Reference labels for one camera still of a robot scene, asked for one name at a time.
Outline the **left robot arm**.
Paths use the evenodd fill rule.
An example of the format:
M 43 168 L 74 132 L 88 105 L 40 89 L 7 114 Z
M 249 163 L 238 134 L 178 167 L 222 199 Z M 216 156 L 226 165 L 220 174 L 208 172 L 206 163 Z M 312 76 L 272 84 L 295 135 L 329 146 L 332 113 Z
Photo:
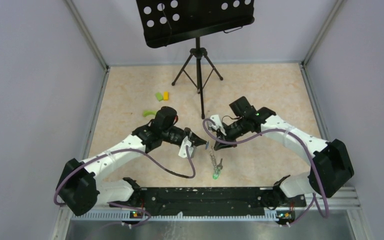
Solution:
M 103 183 L 103 180 L 123 165 L 140 157 L 147 157 L 173 176 L 193 179 L 196 176 L 192 163 L 194 151 L 207 142 L 190 128 L 177 127 L 178 120 L 178 113 L 174 108 L 163 106 L 147 124 L 137 127 L 115 146 L 93 157 L 69 160 L 56 186 L 54 204 L 68 206 L 76 216 L 87 213 L 95 206 L 111 202 L 124 202 L 129 207 L 136 206 L 140 202 L 141 194 L 135 190 L 129 179 L 115 183 Z M 188 160 L 192 169 L 191 175 L 169 170 L 150 156 L 149 153 L 162 143 L 178 146 L 178 156 Z

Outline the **green key tag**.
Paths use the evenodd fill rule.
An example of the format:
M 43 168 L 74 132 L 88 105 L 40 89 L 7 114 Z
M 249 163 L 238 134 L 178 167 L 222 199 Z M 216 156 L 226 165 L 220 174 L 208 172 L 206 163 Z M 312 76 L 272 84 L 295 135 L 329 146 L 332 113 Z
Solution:
M 219 170 L 215 170 L 214 172 L 213 172 L 213 175 L 212 175 L 212 178 L 214 179 L 214 180 L 217 180 L 219 177 L 220 177 L 220 171 Z

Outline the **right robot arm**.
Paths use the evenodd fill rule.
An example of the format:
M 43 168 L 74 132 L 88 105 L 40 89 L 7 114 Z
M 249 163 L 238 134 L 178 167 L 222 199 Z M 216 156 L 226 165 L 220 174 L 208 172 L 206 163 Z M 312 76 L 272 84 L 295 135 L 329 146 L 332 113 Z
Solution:
M 338 140 L 327 141 L 296 128 L 283 120 L 275 111 L 262 107 L 256 109 L 242 96 L 232 102 L 235 121 L 225 124 L 215 114 L 205 123 L 216 133 L 214 150 L 236 147 L 238 138 L 247 133 L 255 137 L 263 135 L 305 160 L 309 172 L 288 175 L 277 181 L 273 188 L 273 200 L 279 206 L 287 206 L 294 197 L 317 193 L 332 197 L 355 174 L 346 145 Z

